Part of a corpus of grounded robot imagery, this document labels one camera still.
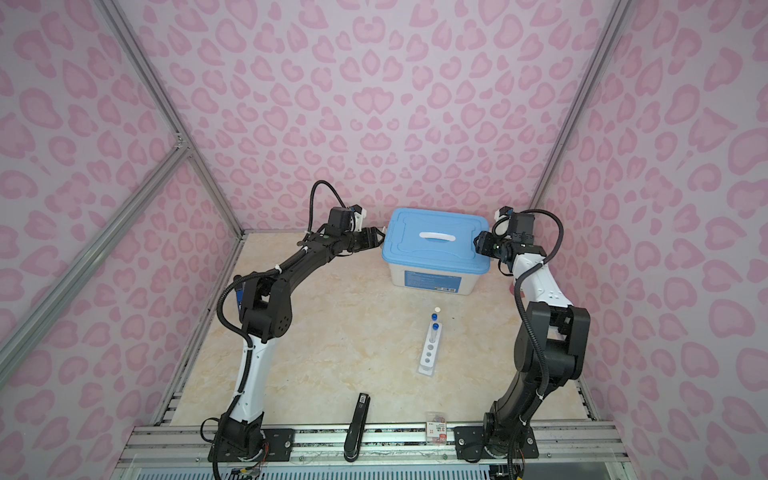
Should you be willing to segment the black stapler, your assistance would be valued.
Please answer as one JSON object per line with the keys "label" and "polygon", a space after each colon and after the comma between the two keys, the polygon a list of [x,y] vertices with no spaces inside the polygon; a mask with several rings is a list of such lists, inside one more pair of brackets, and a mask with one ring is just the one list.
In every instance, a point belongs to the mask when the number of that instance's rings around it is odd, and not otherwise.
{"label": "black stapler", "polygon": [[353,463],[360,455],[370,404],[370,395],[361,392],[358,395],[353,417],[347,429],[344,441],[343,458],[346,462]]}

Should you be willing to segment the white test tube rack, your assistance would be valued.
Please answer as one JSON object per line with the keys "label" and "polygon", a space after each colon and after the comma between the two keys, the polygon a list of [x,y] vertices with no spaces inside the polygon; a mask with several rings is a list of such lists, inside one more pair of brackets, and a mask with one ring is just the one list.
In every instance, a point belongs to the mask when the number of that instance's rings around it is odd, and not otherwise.
{"label": "white test tube rack", "polygon": [[438,341],[436,343],[431,343],[429,341],[430,336],[430,330],[429,328],[425,340],[423,343],[422,352],[419,359],[418,364],[418,373],[425,376],[432,376],[434,374],[435,365],[436,365],[436,359],[437,359],[437,353],[440,346],[440,339],[443,331],[443,326],[440,322],[440,335],[438,338]]}

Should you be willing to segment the white plastic storage bin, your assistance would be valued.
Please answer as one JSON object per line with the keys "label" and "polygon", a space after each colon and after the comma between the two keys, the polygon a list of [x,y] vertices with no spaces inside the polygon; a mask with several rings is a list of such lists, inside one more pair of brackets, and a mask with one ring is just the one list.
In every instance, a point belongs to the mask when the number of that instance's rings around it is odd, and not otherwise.
{"label": "white plastic storage bin", "polygon": [[446,272],[397,264],[389,264],[392,283],[398,287],[447,294],[469,295],[480,275]]}

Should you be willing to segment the staples box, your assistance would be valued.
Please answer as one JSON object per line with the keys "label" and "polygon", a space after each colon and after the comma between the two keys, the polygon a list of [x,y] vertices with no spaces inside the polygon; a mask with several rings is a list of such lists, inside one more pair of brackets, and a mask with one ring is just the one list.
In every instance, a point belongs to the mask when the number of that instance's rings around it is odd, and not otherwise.
{"label": "staples box", "polygon": [[443,412],[429,411],[426,414],[425,437],[431,444],[447,443],[447,419]]}

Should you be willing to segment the blue plastic bin lid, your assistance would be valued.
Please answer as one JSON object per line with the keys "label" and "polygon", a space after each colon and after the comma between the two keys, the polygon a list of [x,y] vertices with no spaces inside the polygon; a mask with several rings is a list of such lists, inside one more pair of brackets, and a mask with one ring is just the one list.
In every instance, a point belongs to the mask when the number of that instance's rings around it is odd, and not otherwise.
{"label": "blue plastic bin lid", "polygon": [[388,224],[382,257],[390,265],[483,275],[490,259],[476,252],[474,239],[488,229],[480,216],[399,208]]}

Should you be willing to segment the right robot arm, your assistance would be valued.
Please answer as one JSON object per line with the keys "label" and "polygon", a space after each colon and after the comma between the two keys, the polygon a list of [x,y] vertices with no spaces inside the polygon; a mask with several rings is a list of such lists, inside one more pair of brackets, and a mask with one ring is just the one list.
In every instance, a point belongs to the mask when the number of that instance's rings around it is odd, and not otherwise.
{"label": "right robot arm", "polygon": [[513,279],[521,327],[513,347],[515,376],[484,416],[483,448],[523,470],[530,422],[555,390],[580,377],[591,317],[559,287],[549,263],[564,240],[562,221],[543,209],[501,208],[490,230],[474,240],[477,253],[497,261]]}

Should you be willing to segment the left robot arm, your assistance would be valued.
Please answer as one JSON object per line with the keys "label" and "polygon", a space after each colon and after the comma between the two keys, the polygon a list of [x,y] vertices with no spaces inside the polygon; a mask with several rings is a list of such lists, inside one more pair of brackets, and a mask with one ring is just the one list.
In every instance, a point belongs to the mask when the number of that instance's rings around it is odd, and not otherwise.
{"label": "left robot arm", "polygon": [[233,393],[219,417],[208,460],[263,461],[267,439],[262,432],[266,383],[278,340],[293,320],[291,296],[312,273],[335,258],[379,247],[384,234],[366,227],[360,205],[334,207],[319,231],[308,233],[298,250],[263,272],[240,276],[225,287],[216,305],[216,317],[243,341],[241,362]]}

